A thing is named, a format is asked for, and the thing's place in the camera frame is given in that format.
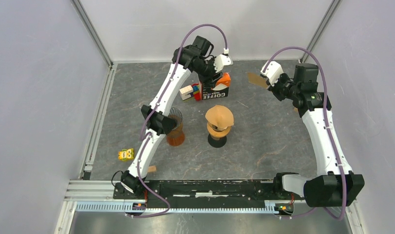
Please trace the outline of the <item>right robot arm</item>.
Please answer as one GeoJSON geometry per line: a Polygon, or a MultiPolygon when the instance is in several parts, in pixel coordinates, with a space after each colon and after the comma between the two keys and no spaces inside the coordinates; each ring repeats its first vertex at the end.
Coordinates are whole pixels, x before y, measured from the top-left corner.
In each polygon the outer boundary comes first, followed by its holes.
{"type": "Polygon", "coordinates": [[[272,61],[262,73],[268,90],[282,101],[290,99],[307,128],[314,149],[317,176],[312,179],[297,173],[278,173],[272,191],[285,199],[291,193],[303,198],[309,207],[350,206],[363,189],[363,175],[355,174],[347,162],[333,129],[331,104],[324,103],[319,92],[318,66],[300,63],[294,77],[283,72],[281,65],[272,61]]]}

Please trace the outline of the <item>dark smoky glass dripper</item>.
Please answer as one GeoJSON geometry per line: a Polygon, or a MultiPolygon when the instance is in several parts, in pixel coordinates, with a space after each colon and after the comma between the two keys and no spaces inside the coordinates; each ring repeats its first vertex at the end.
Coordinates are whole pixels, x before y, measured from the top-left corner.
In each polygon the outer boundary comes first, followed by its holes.
{"type": "Polygon", "coordinates": [[[175,121],[173,130],[178,128],[183,122],[182,113],[178,108],[171,107],[168,117],[175,121]]]}

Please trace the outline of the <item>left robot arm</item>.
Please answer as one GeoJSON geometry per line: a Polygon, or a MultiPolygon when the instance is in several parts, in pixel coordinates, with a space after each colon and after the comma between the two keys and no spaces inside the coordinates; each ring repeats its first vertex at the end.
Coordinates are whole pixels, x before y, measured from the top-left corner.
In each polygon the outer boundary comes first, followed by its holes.
{"type": "Polygon", "coordinates": [[[141,113],[145,118],[142,143],[133,163],[121,176],[122,187],[131,198],[143,195],[141,180],[147,177],[148,167],[160,143],[177,125],[169,113],[181,85],[193,72],[203,80],[220,76],[221,72],[215,67],[216,58],[211,55],[213,48],[209,40],[196,36],[192,44],[176,49],[162,87],[150,104],[142,106],[141,113]]]}

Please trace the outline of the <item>orange filter box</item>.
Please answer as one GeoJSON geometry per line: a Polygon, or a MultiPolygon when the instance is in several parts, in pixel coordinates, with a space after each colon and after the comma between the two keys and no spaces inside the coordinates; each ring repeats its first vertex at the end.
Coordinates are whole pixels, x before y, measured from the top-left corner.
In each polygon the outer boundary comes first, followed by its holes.
{"type": "Polygon", "coordinates": [[[229,89],[231,85],[231,77],[229,73],[222,73],[214,88],[202,89],[202,100],[224,98],[229,95],[229,89]]]}

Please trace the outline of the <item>clear ribbed glass dripper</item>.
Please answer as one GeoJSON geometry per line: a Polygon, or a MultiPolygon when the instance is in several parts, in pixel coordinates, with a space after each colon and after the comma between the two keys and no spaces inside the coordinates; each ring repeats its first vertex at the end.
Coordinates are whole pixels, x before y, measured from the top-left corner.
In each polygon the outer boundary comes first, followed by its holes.
{"type": "Polygon", "coordinates": [[[226,127],[219,127],[216,125],[211,124],[210,127],[217,132],[222,132],[222,131],[226,131],[230,126],[226,126],[226,127]]]}

